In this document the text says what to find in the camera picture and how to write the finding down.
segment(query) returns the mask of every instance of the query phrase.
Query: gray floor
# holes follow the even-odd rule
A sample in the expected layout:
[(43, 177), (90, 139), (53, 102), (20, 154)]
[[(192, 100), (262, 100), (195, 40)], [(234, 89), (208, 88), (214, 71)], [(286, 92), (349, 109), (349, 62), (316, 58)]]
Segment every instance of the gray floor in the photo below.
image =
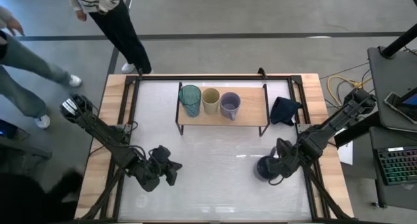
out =
[[(91, 18), (76, 19), (67, 0), (0, 0), (21, 21), (25, 33), (37, 36), (102, 35)], [(417, 21), (412, 0), (132, 0), (130, 15), (138, 34), (216, 34), (216, 33), (354, 33), (406, 31)], [(395, 37), (350, 38), (269, 38), (269, 39), (182, 39), (144, 40), (157, 74), (314, 72), (321, 77), (367, 62), (366, 49), (386, 46)], [(84, 84), (73, 90), (98, 105), (113, 51), (107, 40), (23, 42), (46, 60), (79, 75)], [(410, 48), (417, 48), (412, 42)], [(118, 56), (115, 73), (125, 62)], [(340, 75), (360, 81), (368, 65)], [(0, 119), (28, 131), (27, 142), (53, 151), (36, 178), (50, 188), (68, 168), (84, 170), (91, 137), (63, 119), (59, 104), (67, 90), (27, 72), (8, 68), (10, 75), (31, 89), (48, 104), (51, 127), (36, 128), (6, 99), (0, 97)], [(332, 90), (340, 80), (332, 81)], [(322, 79), (326, 99), (334, 102)], [(371, 90), (372, 84), (366, 85)], [(340, 95), (349, 92), (342, 85)], [(369, 221), (413, 223), (417, 212), (389, 207), (374, 210), (375, 188), (371, 180), (346, 176), (356, 217)]]

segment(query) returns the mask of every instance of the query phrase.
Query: wooden shelf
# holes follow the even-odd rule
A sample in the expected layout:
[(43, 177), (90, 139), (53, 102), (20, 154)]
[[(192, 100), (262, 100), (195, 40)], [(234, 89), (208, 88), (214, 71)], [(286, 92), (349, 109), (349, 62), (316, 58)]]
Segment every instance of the wooden shelf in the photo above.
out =
[(262, 87), (199, 87), (201, 92), (207, 88), (215, 88), (220, 96), (226, 92), (235, 92), (240, 97), (240, 109), (236, 119), (231, 120), (222, 115), (220, 105), (217, 113), (208, 115), (204, 112), (204, 106), (200, 104), (200, 114), (189, 117), (182, 104), (179, 105), (178, 124), (203, 125), (203, 126), (267, 126), (265, 90)]

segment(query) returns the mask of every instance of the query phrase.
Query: yellow cup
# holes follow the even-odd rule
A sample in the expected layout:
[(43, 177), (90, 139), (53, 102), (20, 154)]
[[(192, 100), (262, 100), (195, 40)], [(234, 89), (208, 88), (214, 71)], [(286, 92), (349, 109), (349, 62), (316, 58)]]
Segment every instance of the yellow cup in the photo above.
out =
[(220, 93), (214, 88), (207, 88), (202, 93), (204, 112), (208, 115), (216, 114), (219, 107)]

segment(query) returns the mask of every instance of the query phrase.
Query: rgb keyboard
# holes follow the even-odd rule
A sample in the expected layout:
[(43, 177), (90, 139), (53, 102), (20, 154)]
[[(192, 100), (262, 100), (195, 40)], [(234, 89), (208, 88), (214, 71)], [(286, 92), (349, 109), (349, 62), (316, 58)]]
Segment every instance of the rgb keyboard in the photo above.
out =
[(386, 185), (417, 182), (417, 146), (378, 149), (377, 156)]

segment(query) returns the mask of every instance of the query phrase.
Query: purple cup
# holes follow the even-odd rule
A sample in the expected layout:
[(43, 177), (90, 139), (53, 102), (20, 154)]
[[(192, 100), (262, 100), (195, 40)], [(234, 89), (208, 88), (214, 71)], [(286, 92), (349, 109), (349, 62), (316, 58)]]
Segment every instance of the purple cup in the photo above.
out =
[(222, 115), (231, 119), (236, 119), (237, 111), (240, 107), (240, 97), (236, 93), (227, 92), (220, 98), (220, 111)]

